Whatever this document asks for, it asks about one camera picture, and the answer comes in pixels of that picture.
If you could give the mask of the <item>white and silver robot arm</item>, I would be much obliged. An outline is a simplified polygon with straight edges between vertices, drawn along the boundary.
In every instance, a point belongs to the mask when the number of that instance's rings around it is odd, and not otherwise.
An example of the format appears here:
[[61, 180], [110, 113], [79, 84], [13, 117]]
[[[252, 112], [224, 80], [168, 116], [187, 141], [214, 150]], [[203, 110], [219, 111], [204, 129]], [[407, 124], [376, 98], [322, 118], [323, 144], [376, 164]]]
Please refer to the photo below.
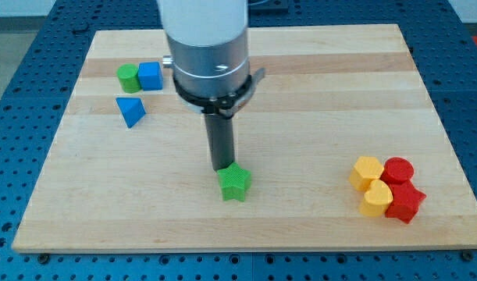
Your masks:
[[247, 0], [158, 0], [173, 76], [188, 93], [220, 98], [250, 73]]

